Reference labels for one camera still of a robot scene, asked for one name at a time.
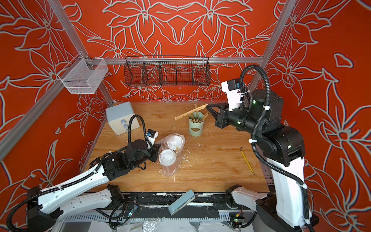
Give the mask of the single wooden stir stick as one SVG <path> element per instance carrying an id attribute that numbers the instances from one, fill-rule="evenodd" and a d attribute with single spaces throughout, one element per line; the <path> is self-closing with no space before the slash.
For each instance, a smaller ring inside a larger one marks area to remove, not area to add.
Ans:
<path id="1" fill-rule="evenodd" d="M 192 110 L 190 110 L 190 111 L 188 111 L 188 112 L 186 112 L 186 113 L 184 113 L 184 114 L 181 114 L 181 115 L 175 117 L 174 119 L 175 119 L 175 120 L 179 120 L 179 119 L 181 119 L 181 118 L 183 118 L 183 117 L 185 117 L 185 116 L 189 116 L 190 114 L 193 114 L 193 113 L 195 113 L 195 112 L 197 112 L 197 111 L 203 110 L 203 109 L 205 109 L 207 106 L 208 106 L 208 104 L 204 104 L 204 105 L 202 105 L 202 106 L 200 106 L 200 107 L 197 107 L 197 108 L 195 108 L 195 109 L 192 109 Z"/>

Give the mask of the red milk tea cup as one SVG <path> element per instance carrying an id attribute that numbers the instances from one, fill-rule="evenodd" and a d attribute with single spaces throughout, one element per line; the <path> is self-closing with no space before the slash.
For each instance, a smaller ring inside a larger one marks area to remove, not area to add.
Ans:
<path id="1" fill-rule="evenodd" d="M 176 153 L 171 149 L 165 149 L 159 154 L 159 163 L 163 166 L 172 166 L 177 159 Z"/>
<path id="2" fill-rule="evenodd" d="M 168 136 L 166 144 L 171 150 L 179 151 L 184 144 L 184 140 L 180 135 L 173 134 Z"/>

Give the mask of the clear plastic carrier bag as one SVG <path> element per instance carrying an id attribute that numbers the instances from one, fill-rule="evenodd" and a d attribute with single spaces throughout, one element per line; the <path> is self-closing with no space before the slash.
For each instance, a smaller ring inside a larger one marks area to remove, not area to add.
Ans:
<path id="1" fill-rule="evenodd" d="M 161 146 L 157 162 L 165 177 L 175 175 L 180 169 L 185 142 L 185 137 L 178 133 L 172 133 L 158 141 Z"/>

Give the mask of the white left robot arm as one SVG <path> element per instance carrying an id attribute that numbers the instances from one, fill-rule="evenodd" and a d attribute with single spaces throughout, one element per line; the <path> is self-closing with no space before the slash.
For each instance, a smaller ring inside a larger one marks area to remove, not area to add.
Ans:
<path id="1" fill-rule="evenodd" d="M 144 138 L 132 141 L 131 125 L 135 119 L 144 121 L 139 115 L 130 118 L 127 146 L 96 158 L 86 172 L 61 184 L 30 189 L 27 199 L 10 211 L 7 228 L 12 232 L 45 232 L 58 220 L 73 214 L 123 204 L 124 198 L 118 186 L 108 185 L 104 191 L 93 194 L 85 192 L 125 176 L 136 168 L 145 170 L 148 160 L 157 161 L 161 147 L 155 142 L 158 132 L 144 128 Z"/>

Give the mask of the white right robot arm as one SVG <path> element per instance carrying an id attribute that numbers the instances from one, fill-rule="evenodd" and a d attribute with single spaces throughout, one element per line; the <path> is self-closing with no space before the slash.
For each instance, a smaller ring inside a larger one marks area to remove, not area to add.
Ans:
<path id="1" fill-rule="evenodd" d="M 282 124 L 283 98 L 271 90 L 266 72 L 255 64 L 245 67 L 238 79 L 224 82 L 222 89 L 228 102 L 207 106 L 215 125 L 248 132 L 255 156 L 271 171 L 273 180 L 273 188 L 263 196 L 240 185 L 227 190 L 233 207 L 253 211 L 249 221 L 233 219 L 231 227 L 241 229 L 258 218 L 265 230 L 313 231 L 319 218 L 309 208 L 304 139 L 297 129 Z"/>

